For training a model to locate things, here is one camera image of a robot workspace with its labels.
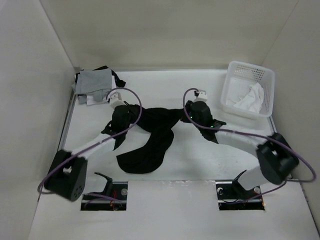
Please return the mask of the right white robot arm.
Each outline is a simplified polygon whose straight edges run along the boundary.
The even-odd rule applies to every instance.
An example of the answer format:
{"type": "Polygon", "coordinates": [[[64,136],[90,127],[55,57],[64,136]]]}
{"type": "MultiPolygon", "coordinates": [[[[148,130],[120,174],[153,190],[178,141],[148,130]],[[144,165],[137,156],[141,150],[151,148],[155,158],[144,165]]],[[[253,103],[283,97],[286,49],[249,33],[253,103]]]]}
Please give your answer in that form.
{"type": "Polygon", "coordinates": [[[257,159],[258,165],[242,171],[232,181],[232,192],[245,197],[253,188],[272,183],[281,185],[299,165],[299,159],[290,151],[284,137],[273,133],[268,139],[254,134],[236,134],[224,121],[214,119],[210,108],[203,101],[187,101],[182,121],[193,123],[207,141],[236,148],[257,159]]]}

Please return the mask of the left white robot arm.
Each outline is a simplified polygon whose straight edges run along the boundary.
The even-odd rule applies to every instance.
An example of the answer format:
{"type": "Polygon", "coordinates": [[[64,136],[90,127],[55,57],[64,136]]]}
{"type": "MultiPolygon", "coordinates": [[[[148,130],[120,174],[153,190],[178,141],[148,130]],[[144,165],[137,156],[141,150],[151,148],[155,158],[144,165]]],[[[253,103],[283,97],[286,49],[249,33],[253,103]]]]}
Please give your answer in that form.
{"type": "Polygon", "coordinates": [[[58,150],[38,192],[44,194],[43,190],[47,190],[48,194],[76,201],[85,190],[90,156],[98,151],[108,153],[117,149],[126,139],[127,132],[140,120],[142,111],[140,105],[119,105],[96,138],[75,150],[58,150]]]}

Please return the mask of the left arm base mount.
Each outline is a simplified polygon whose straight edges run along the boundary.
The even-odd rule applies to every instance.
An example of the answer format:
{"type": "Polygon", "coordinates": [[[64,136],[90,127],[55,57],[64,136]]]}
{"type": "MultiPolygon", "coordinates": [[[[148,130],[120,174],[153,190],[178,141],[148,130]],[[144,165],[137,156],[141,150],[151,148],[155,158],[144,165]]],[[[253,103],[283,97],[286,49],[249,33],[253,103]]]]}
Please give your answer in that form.
{"type": "Polygon", "coordinates": [[[81,211],[126,211],[129,184],[95,172],[85,182],[81,211]]]}

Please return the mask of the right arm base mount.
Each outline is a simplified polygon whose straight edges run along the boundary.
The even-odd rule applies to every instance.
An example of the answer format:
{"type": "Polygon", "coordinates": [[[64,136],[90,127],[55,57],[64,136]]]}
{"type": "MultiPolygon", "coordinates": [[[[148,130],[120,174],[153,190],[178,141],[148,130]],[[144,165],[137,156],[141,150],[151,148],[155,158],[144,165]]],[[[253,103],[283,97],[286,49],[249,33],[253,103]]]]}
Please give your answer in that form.
{"type": "Polygon", "coordinates": [[[257,197],[262,193],[260,186],[246,190],[238,183],[238,179],[244,172],[241,172],[233,180],[215,182],[217,204],[220,211],[265,210],[263,198],[257,197]]]}

